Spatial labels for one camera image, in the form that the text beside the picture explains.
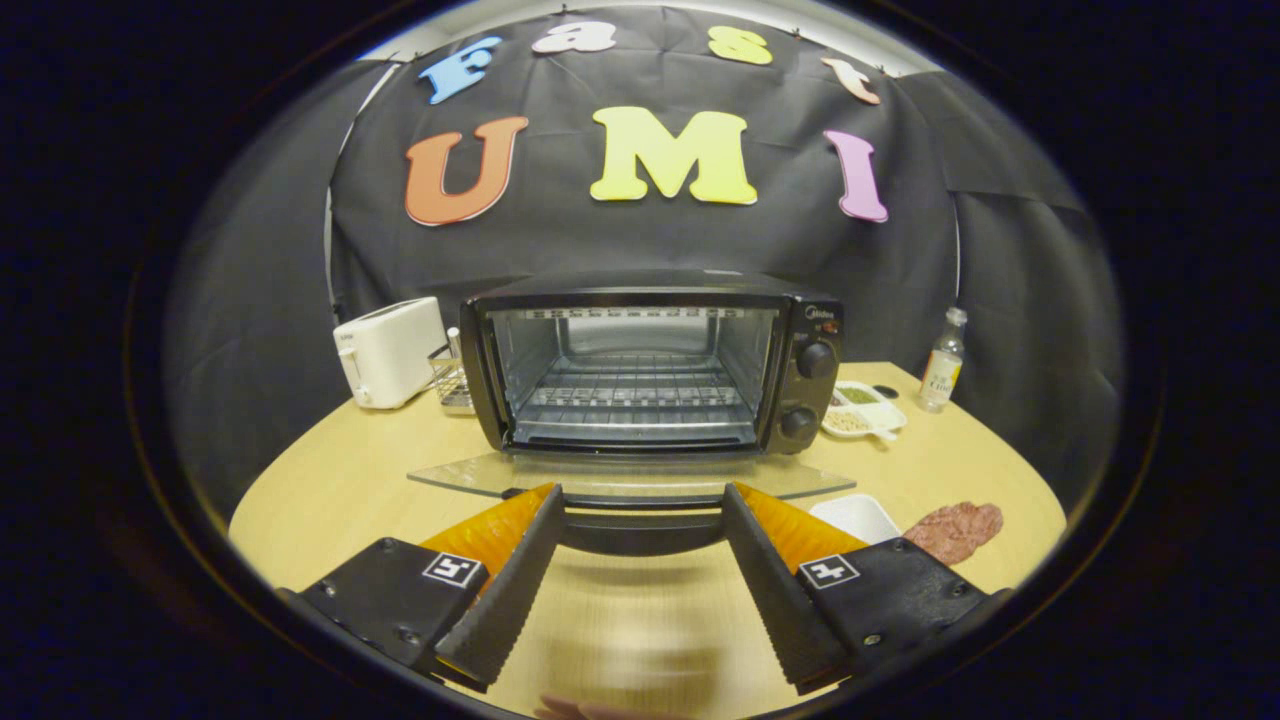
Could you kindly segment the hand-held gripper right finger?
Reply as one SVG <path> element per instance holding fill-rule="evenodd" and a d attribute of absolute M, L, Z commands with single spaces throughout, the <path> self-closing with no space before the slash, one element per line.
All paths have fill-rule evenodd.
<path fill-rule="evenodd" d="M 722 518 L 800 694 L 896 673 L 991 614 L 986 592 L 902 537 L 867 544 L 742 483 L 726 486 Z"/>

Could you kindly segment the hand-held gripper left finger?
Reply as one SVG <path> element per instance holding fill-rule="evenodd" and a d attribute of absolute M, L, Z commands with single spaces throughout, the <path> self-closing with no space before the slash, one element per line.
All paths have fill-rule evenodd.
<path fill-rule="evenodd" d="M 433 538 L 384 537 L 284 601 L 398 667 L 485 692 L 527 620 L 564 528 L 557 484 Z"/>

